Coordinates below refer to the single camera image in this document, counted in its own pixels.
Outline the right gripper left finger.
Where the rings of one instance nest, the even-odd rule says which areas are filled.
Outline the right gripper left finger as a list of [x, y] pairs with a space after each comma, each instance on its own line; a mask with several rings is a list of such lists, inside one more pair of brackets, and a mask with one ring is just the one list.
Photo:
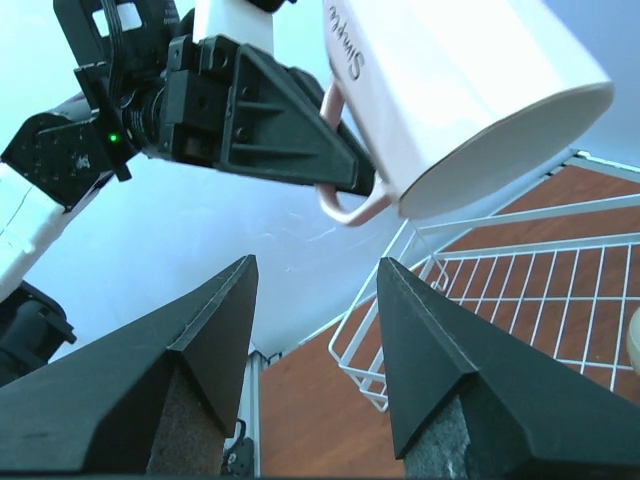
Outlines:
[[62, 357], [62, 307], [1, 304], [5, 474], [218, 474], [240, 405], [259, 273], [244, 256], [192, 292]]

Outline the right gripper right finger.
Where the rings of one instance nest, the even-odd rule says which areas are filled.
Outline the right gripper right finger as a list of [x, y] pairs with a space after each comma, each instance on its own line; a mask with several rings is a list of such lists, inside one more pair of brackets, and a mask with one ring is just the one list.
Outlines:
[[639, 409], [443, 297], [391, 258], [377, 300], [409, 478], [635, 478]]

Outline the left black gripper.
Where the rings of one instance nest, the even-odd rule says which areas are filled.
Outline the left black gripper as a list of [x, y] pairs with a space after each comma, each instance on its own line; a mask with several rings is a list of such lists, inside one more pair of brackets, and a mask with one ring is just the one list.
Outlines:
[[367, 196], [374, 169], [344, 124], [320, 117], [324, 89], [248, 44], [171, 41], [159, 93], [159, 155], [179, 163]]

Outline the light pink faceted mug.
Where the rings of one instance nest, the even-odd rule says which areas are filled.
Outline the light pink faceted mug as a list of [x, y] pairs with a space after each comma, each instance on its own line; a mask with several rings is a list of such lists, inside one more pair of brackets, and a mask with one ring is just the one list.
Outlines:
[[321, 117], [349, 110], [374, 167], [354, 210], [317, 187], [322, 210], [359, 226], [389, 206], [445, 214], [510, 184], [587, 131], [614, 84], [541, 1], [327, 1], [332, 78]]

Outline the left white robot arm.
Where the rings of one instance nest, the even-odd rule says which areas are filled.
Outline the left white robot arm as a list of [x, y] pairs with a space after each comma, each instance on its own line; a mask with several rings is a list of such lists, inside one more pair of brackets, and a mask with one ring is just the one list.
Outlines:
[[28, 118], [1, 155], [1, 380], [75, 337], [26, 273], [137, 154], [369, 195], [374, 168], [323, 88], [273, 57], [276, 1], [57, 1], [77, 95]]

